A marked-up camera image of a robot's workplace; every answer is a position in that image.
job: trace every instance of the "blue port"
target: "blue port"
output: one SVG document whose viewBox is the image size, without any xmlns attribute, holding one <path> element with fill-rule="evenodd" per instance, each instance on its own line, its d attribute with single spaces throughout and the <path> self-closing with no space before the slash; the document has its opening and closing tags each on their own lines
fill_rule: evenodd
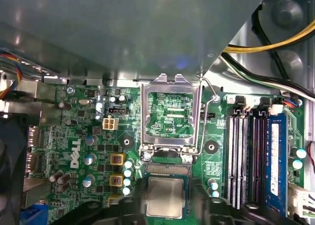
<svg viewBox="0 0 315 225">
<path fill-rule="evenodd" d="M 47 225 L 48 205 L 34 204 L 27 209 L 21 209 L 20 225 Z"/>
</svg>

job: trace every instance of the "dell logo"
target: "dell logo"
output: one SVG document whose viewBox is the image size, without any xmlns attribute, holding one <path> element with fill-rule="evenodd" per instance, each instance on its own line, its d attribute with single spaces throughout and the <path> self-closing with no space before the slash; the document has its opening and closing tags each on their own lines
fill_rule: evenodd
<svg viewBox="0 0 315 225">
<path fill-rule="evenodd" d="M 80 148 L 81 148 L 81 139 L 78 139 L 77 141 L 73 141 L 72 145 L 74 147 L 71 148 L 72 150 L 72 154 L 71 154 L 71 163 L 70 163 L 70 167 L 71 168 L 79 168 L 79 161 L 78 159 L 80 158 Z"/>
</svg>

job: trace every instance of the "capacitor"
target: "capacitor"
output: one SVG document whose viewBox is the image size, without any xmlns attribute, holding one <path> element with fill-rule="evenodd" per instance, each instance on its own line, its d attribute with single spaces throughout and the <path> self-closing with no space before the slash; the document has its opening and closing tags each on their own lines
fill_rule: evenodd
<svg viewBox="0 0 315 225">
<path fill-rule="evenodd" d="M 70 188 L 70 182 L 66 182 L 66 183 L 64 183 L 63 185 L 58 185 L 57 187 L 56 187 L 56 191 L 58 192 L 58 193 L 62 193 L 62 192 L 64 192 L 65 190 L 67 190 L 67 189 L 69 189 Z"/>
<path fill-rule="evenodd" d="M 303 163 L 300 160 L 296 160 L 294 158 L 289 158 L 288 166 L 293 167 L 295 170 L 299 170 L 303 167 Z"/>
<path fill-rule="evenodd" d="M 63 110 L 70 110 L 72 106 L 70 103 L 61 101 L 58 103 L 58 108 L 63 109 Z"/>
<path fill-rule="evenodd" d="M 75 125 L 77 125 L 77 124 L 78 124 L 78 121 L 77 121 L 77 120 L 67 119 L 67 120 L 65 121 L 65 125 L 66 125 L 67 127 L 75 126 Z"/>
<path fill-rule="evenodd" d="M 82 185 L 85 188 L 90 187 L 93 183 L 95 182 L 95 177 L 93 175 L 88 175 L 86 176 L 83 181 L 82 181 Z"/>
<path fill-rule="evenodd" d="M 290 150 L 290 154 L 292 157 L 298 157 L 300 159 L 304 159 L 307 155 L 304 149 L 299 149 L 297 147 L 292 147 Z"/>
<path fill-rule="evenodd" d="M 217 191 L 212 192 L 212 197 L 220 197 L 220 193 Z"/>
<path fill-rule="evenodd" d="M 109 102 L 110 103 L 116 103 L 117 102 L 117 98 L 115 96 L 110 96 Z"/>
<path fill-rule="evenodd" d="M 127 160 L 127 161 L 124 163 L 125 169 L 132 168 L 132 165 L 133 165 L 133 163 L 132 163 L 130 160 Z"/>
<path fill-rule="evenodd" d="M 97 137 L 96 135 L 88 135 L 88 136 L 85 138 L 85 143 L 86 143 L 86 145 L 88 145 L 88 146 L 97 145 L 97 143 L 98 143 L 98 137 Z"/>
<path fill-rule="evenodd" d="M 63 172 L 62 171 L 57 171 L 54 174 L 52 174 L 49 177 L 49 181 L 50 182 L 55 182 L 58 178 L 60 178 L 61 176 L 63 176 Z"/>
<path fill-rule="evenodd" d="M 123 188 L 123 194 L 124 195 L 129 195 L 130 194 L 130 189 L 128 187 Z"/>
<path fill-rule="evenodd" d="M 71 174 L 70 173 L 65 173 L 63 176 L 59 177 L 57 179 L 57 183 L 59 185 L 63 185 L 64 183 L 66 183 L 67 181 L 69 181 L 71 179 Z"/>
<path fill-rule="evenodd" d="M 85 165 L 91 165 L 96 161 L 96 155 L 95 154 L 89 154 L 84 157 L 84 164 Z"/>
<path fill-rule="evenodd" d="M 129 179 L 129 178 L 125 178 L 125 179 L 124 179 L 124 186 L 125 186 L 125 187 L 128 187 L 128 186 L 130 186 L 130 184 L 131 184 L 130 179 Z"/>
<path fill-rule="evenodd" d="M 132 171 L 131 171 L 130 169 L 127 169 L 127 170 L 124 171 L 124 176 L 125 176 L 125 177 L 131 177 Z"/>
<path fill-rule="evenodd" d="M 128 103 L 128 99 L 126 96 L 119 96 L 118 100 L 119 100 L 119 103 Z"/>
<path fill-rule="evenodd" d="M 209 179 L 208 180 L 208 186 L 212 189 L 212 190 L 217 190 L 219 188 L 218 183 L 215 181 L 215 179 Z"/>
</svg>

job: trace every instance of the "blue ram stick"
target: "blue ram stick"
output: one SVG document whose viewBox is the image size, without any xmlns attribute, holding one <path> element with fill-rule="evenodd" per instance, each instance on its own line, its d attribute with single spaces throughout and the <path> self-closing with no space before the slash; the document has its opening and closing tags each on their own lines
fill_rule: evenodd
<svg viewBox="0 0 315 225">
<path fill-rule="evenodd" d="M 286 217 L 288 148 L 285 113 L 267 119 L 266 157 L 266 205 Z"/>
</svg>

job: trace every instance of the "white connector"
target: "white connector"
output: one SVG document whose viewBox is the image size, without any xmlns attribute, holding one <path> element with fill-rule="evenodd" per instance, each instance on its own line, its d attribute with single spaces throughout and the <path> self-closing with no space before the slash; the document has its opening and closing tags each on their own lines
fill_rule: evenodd
<svg viewBox="0 0 315 225">
<path fill-rule="evenodd" d="M 119 122 L 119 118 L 112 118 L 112 116 L 108 116 L 108 118 L 104 118 L 103 130 L 117 130 L 118 122 Z"/>
<path fill-rule="evenodd" d="M 284 110 L 283 104 L 273 104 L 271 107 L 268 109 L 268 112 L 270 113 L 271 116 L 278 115 L 282 113 Z"/>
<path fill-rule="evenodd" d="M 307 209 L 315 209 L 315 192 L 310 192 L 293 183 L 289 183 L 288 211 L 291 215 L 297 214 L 301 218 L 314 218 L 315 212 Z"/>
</svg>

